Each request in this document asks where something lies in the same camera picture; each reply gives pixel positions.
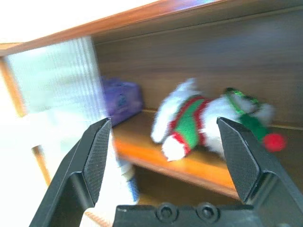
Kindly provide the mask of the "wooden shelf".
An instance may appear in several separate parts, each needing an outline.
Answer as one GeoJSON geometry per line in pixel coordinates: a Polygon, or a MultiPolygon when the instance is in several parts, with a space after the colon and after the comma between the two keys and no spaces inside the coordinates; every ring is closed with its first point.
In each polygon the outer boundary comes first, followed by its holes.
{"type": "MultiPolygon", "coordinates": [[[[205,189],[237,199],[226,163],[205,147],[196,147],[186,158],[168,162],[161,145],[150,138],[153,111],[143,111],[113,128],[118,155],[129,162],[205,189]]],[[[286,140],[283,151],[274,153],[303,193],[303,128],[272,125],[286,140]]]]}

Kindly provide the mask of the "wooden cabinet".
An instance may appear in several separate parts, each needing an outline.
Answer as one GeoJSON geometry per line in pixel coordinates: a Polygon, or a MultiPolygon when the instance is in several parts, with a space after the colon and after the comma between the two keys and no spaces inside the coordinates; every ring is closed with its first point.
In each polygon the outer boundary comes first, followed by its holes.
{"type": "MultiPolygon", "coordinates": [[[[141,86],[144,111],[195,77],[209,97],[236,87],[275,106],[273,125],[303,128],[303,0],[160,0],[0,50],[0,58],[82,35],[92,37],[103,75],[141,86]]],[[[136,170],[141,203],[235,200],[136,170]]]]}

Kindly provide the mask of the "purple tissue pack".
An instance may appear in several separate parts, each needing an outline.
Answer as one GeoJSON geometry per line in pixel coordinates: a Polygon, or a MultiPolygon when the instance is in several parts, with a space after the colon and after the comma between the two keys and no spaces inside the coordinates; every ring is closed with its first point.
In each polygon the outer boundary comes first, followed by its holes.
{"type": "Polygon", "coordinates": [[[138,84],[118,78],[102,78],[104,98],[112,125],[116,126],[143,109],[141,89],[138,84]]]}

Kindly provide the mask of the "white plush dog toy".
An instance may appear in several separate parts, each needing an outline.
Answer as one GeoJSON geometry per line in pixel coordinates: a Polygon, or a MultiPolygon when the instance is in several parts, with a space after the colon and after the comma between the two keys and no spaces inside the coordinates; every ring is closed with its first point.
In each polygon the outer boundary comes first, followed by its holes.
{"type": "Polygon", "coordinates": [[[151,139],[161,144],[167,161],[186,157],[198,146],[225,158],[219,117],[244,125],[270,152],[286,147],[282,135],[269,130],[275,109],[268,103],[228,87],[215,99],[204,96],[195,78],[179,84],[161,103],[155,115],[151,139]]]}

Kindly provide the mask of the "ribbed glass sliding door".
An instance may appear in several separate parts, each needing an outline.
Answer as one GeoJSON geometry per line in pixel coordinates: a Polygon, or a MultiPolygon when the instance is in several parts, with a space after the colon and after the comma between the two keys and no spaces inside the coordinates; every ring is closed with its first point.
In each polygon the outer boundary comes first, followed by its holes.
{"type": "Polygon", "coordinates": [[[29,113],[62,111],[89,121],[107,116],[91,37],[5,57],[29,113]]]}

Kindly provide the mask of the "white jar with blue label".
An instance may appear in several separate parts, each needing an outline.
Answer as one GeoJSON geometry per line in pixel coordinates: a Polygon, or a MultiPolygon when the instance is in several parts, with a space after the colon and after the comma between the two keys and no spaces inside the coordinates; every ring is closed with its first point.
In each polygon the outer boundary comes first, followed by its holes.
{"type": "Polygon", "coordinates": [[[135,177],[135,168],[130,162],[117,158],[120,177],[121,204],[136,205],[139,202],[139,190],[135,177]]]}

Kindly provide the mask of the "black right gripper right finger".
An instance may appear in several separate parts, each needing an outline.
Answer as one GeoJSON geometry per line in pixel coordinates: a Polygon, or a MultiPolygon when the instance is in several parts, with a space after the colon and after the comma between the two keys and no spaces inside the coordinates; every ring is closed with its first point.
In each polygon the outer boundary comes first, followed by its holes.
{"type": "Polygon", "coordinates": [[[303,194],[279,160],[240,123],[219,117],[224,157],[243,208],[226,227],[303,227],[303,194]]]}

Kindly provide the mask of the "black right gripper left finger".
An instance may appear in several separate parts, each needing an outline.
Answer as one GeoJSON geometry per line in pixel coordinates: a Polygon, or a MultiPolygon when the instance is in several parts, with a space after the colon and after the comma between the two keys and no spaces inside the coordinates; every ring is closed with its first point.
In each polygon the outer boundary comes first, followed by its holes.
{"type": "Polygon", "coordinates": [[[99,198],[110,130],[105,118],[84,131],[62,159],[29,227],[80,227],[99,198]]]}

